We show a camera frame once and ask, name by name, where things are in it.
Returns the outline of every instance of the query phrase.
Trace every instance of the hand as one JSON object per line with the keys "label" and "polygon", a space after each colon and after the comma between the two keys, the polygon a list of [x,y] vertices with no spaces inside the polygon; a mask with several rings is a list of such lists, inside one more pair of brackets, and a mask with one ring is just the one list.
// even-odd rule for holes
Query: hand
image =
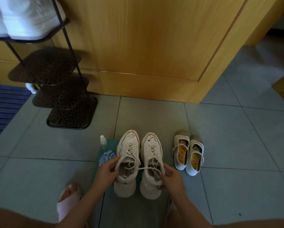
{"label": "hand", "polygon": [[160,176],[161,180],[165,184],[171,196],[176,196],[182,193],[185,193],[185,187],[182,180],[182,175],[180,171],[170,167],[164,163],[165,175]]}
{"label": "hand", "polygon": [[114,182],[115,178],[119,175],[118,170],[114,170],[117,161],[120,159],[121,155],[103,163],[99,166],[98,172],[95,175],[93,186],[97,187],[103,193],[108,189],[108,187]]}

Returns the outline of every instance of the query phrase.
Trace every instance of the tile floor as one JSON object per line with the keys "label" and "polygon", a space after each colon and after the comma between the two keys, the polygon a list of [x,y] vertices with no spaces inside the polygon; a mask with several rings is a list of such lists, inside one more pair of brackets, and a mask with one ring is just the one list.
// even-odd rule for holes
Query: tile floor
{"label": "tile floor", "polygon": [[[266,37],[256,48],[242,48],[199,105],[97,95],[92,123],[81,131],[48,127],[50,110],[29,99],[0,135],[0,207],[56,222],[62,189],[76,182],[86,192],[92,185],[101,134],[120,139],[128,129],[140,137],[155,132],[163,160],[172,165],[173,134],[185,129],[205,144],[201,173],[182,175],[209,222],[284,218],[284,101],[270,87],[284,75],[284,59],[276,58],[283,47]],[[111,187],[89,223],[161,227],[167,199],[167,192],[149,201],[138,191],[120,199]]]}

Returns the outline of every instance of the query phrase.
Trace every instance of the wooden door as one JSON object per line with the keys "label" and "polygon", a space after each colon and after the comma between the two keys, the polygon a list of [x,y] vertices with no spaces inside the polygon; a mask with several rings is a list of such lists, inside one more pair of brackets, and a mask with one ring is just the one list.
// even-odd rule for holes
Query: wooden door
{"label": "wooden door", "polygon": [[[100,94],[199,103],[276,0],[58,0]],[[67,48],[62,32],[54,46]]]}

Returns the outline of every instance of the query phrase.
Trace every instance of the metal shoe rack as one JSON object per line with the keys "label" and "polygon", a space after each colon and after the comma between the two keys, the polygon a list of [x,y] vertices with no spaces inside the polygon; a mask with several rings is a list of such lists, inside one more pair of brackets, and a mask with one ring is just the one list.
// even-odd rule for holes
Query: metal shoe rack
{"label": "metal shoe rack", "polygon": [[[85,129],[92,120],[98,100],[89,96],[87,86],[89,81],[83,77],[78,63],[82,57],[72,49],[65,29],[70,20],[63,22],[55,0],[51,0],[60,25],[40,40],[14,40],[9,37],[0,38],[14,53],[20,63],[10,71],[11,81],[42,85],[32,103],[36,107],[52,108],[47,118],[50,127],[67,129]],[[32,52],[21,59],[10,44],[40,43],[51,39],[60,29],[63,30],[69,49],[46,48]],[[77,69],[79,76],[73,75]]]}

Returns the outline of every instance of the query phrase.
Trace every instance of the blue striped rug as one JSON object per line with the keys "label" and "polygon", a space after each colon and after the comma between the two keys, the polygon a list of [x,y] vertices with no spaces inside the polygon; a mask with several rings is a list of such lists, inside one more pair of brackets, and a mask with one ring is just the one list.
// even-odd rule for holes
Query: blue striped rug
{"label": "blue striped rug", "polygon": [[24,87],[0,85],[0,134],[30,94],[31,92]]}

